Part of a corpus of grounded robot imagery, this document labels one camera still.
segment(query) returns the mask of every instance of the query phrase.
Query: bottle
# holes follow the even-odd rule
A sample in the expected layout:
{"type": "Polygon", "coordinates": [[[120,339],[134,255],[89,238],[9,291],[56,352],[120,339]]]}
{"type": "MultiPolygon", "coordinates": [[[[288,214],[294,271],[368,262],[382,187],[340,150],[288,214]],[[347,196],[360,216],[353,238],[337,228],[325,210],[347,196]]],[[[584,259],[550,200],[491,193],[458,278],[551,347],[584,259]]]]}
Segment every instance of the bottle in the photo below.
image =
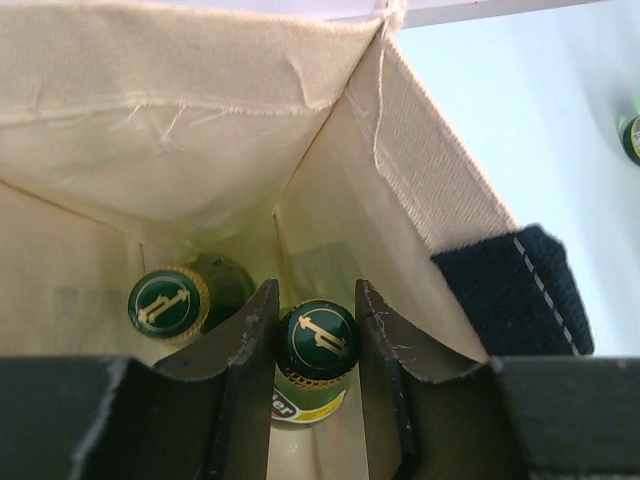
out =
{"type": "Polygon", "coordinates": [[[344,307],[310,300],[280,321],[271,418],[310,424],[335,412],[360,356],[360,332],[344,307]]]}
{"type": "Polygon", "coordinates": [[[239,263],[202,253],[142,277],[129,295],[129,319],[143,335],[184,345],[231,317],[255,290],[239,263]]]}
{"type": "Polygon", "coordinates": [[[640,115],[625,128],[622,134],[622,144],[629,158],[640,164],[640,115]]]}

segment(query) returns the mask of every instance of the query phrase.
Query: black strap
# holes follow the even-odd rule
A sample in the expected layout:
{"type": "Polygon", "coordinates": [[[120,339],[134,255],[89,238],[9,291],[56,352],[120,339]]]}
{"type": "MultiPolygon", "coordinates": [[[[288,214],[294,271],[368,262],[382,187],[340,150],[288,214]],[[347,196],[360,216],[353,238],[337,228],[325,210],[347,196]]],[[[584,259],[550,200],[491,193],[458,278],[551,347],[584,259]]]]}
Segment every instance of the black strap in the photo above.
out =
{"type": "Polygon", "coordinates": [[[539,226],[432,260],[490,355],[593,353],[564,247],[539,226]]]}

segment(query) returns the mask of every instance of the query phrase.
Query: gold logo on cap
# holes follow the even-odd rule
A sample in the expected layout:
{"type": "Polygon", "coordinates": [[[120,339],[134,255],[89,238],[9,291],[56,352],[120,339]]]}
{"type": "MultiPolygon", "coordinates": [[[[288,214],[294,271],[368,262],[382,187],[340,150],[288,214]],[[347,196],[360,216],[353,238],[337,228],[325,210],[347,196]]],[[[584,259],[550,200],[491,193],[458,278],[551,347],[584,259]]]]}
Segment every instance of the gold logo on cap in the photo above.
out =
{"type": "Polygon", "coordinates": [[[300,327],[304,330],[311,330],[315,333],[313,339],[316,341],[316,347],[324,348],[335,353],[340,358],[349,356],[349,348],[347,341],[330,334],[324,328],[316,325],[311,321],[311,317],[301,315],[300,327]]]}
{"type": "Polygon", "coordinates": [[[144,308],[138,310],[138,320],[142,323],[150,324],[156,321],[158,316],[169,310],[179,302],[186,302],[189,298],[189,290],[181,288],[176,292],[175,297],[169,299],[164,295],[158,295],[156,300],[144,308]]]}

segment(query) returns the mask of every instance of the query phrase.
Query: light blue surface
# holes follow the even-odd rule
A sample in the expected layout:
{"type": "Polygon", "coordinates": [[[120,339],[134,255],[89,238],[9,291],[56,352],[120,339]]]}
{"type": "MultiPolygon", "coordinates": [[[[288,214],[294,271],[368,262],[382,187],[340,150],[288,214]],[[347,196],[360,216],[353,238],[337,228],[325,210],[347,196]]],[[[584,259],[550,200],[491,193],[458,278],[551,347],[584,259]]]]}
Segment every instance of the light blue surface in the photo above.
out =
{"type": "Polygon", "coordinates": [[[562,240],[596,353],[640,354],[640,1],[401,31],[427,90],[524,225],[562,240]]]}

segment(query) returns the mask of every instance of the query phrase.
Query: beige fabric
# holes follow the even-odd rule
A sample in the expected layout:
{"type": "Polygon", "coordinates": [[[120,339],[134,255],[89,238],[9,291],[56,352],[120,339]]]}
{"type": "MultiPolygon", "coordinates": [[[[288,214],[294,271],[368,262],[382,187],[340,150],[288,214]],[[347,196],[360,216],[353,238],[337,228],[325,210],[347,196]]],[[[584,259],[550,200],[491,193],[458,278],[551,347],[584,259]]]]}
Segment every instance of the beige fabric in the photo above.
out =
{"type": "MultiPolygon", "coordinates": [[[[154,362],[169,347],[130,327],[128,290],[215,249],[283,306],[352,306],[366,277],[485,359],[429,257],[515,222],[380,26],[1,6],[0,353],[154,362]]],[[[366,479],[358,391],[274,429],[269,478],[366,479]]]]}

